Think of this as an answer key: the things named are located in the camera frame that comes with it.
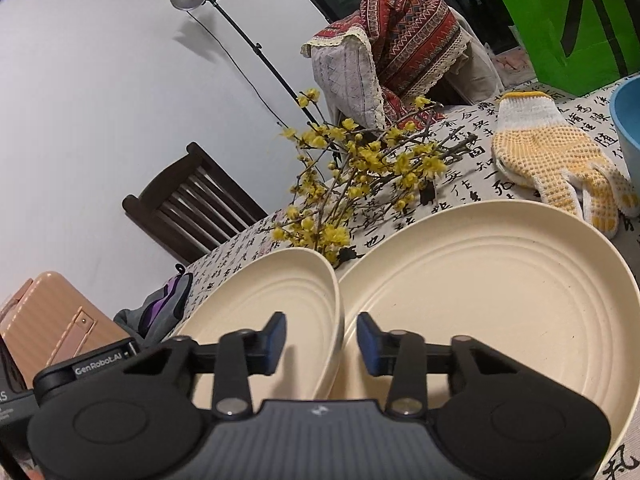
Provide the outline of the pink small suitcase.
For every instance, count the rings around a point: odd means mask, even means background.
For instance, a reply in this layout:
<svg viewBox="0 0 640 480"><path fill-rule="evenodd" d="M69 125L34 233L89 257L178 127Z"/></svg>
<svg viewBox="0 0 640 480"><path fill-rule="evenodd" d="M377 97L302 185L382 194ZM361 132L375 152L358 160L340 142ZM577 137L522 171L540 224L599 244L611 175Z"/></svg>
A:
<svg viewBox="0 0 640 480"><path fill-rule="evenodd" d="M1 336L30 386L40 370L128 334L62 274L48 271L2 302Z"/></svg>

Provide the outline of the grey purple cloth pouch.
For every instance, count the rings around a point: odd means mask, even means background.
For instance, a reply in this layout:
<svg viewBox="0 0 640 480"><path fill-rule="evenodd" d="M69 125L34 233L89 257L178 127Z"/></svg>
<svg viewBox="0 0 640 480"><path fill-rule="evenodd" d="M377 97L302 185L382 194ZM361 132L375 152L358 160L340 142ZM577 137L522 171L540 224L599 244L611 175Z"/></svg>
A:
<svg viewBox="0 0 640 480"><path fill-rule="evenodd" d="M183 319L186 300L193 283L193 274L176 264L176 274L152 292L137 309L122 309L113 321L140 347L159 344Z"/></svg>

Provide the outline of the red patterned blanket on chair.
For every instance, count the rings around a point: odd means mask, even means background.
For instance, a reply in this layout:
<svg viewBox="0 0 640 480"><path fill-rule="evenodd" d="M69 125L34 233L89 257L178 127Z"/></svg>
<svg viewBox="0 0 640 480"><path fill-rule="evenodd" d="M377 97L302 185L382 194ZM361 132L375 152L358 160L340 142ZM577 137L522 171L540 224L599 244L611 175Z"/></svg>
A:
<svg viewBox="0 0 640 480"><path fill-rule="evenodd" d="M300 53L332 118L364 128L398 122L418 96L475 104L504 89L484 44L445 0L361 0Z"/></svg>

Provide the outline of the dark wooden chair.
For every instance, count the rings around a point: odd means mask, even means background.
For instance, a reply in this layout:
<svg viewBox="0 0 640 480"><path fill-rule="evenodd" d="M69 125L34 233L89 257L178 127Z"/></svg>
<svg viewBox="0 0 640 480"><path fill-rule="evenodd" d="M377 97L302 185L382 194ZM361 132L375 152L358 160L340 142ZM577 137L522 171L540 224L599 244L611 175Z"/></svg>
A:
<svg viewBox="0 0 640 480"><path fill-rule="evenodd" d="M267 217L201 147L163 169L122 209L134 224L183 264L191 264Z"/></svg>

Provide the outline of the yellow dotted work glove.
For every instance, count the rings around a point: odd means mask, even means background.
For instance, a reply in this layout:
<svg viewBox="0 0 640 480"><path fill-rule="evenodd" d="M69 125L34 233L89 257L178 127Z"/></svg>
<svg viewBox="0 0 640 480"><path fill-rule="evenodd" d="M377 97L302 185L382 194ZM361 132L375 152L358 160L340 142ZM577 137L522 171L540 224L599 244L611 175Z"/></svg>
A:
<svg viewBox="0 0 640 480"><path fill-rule="evenodd" d="M498 103L491 140L497 169L536 190L543 203L612 238L620 216L637 218L639 196L587 133L569 124L551 96L508 92Z"/></svg>

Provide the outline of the studio lamp on stand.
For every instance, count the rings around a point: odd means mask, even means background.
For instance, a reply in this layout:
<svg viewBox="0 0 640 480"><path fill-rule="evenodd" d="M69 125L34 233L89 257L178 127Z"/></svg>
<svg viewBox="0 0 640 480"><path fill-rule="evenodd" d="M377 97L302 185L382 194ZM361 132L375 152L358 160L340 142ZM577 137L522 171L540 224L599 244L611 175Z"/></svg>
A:
<svg viewBox="0 0 640 480"><path fill-rule="evenodd" d="M231 62L232 66L236 69L239 75L245 80L245 82L250 86L250 88L255 93L256 98L265 107L265 110L273 117L276 121L277 125L282 128L288 128L288 124L283 120L283 118L274 110L274 108L267 102L267 100L262 96L260 91L258 90L256 84L250 79L247 73L244 72L239 62L235 59L235 57L231 54L229 49L222 43L222 41L216 36L209 26L205 25L204 22L195 16L195 11L201 8L202 6L211 6L214 8L217 13L224 19L224 21L235 31L235 33L242 39L244 44L256 55L262 65L268 70L268 72L273 76L273 78L280 84L285 93L291 98L291 100L296 104L297 108L307 117L307 125L309 127L318 126L321 124L320 119L322 115L322 110L319 107L317 101L314 101L311 98L308 98L304 92L296 92L293 87L286 81L284 76L280 73L280 70L274 66L267 55L265 55L264 48L259 42L254 41L250 36L247 35L246 31L242 29L242 27L235 21L234 18L227 12L227 10L220 4L220 0L169 0L171 6L185 14L189 15L189 18L194 21L195 24L201 27L201 29L206 32L206 34L212 38L218 47L221 48L222 52L226 55L228 60Z"/></svg>

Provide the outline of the yellow flower branches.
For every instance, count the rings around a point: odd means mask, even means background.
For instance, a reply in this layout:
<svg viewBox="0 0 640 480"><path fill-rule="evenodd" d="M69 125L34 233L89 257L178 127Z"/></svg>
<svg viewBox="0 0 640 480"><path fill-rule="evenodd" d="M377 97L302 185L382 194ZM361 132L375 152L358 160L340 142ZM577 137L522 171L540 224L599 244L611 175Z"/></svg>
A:
<svg viewBox="0 0 640 480"><path fill-rule="evenodd" d="M370 228L431 203L438 181L477 139L460 131L433 138L441 108L417 96L407 113L379 127L352 117L330 122L324 115L304 131L284 127L281 134L294 144L303 169L290 189L292 200L273 221L272 239L318 252L337 268L355 258L358 226Z"/></svg>

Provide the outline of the green paper shopping bag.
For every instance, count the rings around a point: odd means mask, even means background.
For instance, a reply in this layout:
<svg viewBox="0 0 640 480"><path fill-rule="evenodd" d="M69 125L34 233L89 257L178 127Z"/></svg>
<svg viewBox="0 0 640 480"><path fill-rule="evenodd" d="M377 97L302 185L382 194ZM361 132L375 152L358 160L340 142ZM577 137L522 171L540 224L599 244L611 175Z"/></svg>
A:
<svg viewBox="0 0 640 480"><path fill-rule="evenodd" d="M539 81L574 96L639 71L639 0L502 0Z"/></svg>

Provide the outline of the blue bowl left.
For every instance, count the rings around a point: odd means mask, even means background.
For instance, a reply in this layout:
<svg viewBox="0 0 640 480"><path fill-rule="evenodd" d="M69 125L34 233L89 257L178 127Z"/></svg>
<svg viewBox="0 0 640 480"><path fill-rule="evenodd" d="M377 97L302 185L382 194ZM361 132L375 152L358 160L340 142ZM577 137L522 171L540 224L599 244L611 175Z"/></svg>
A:
<svg viewBox="0 0 640 480"><path fill-rule="evenodd" d="M640 182L640 77L623 82L612 94L610 113L632 183Z"/></svg>

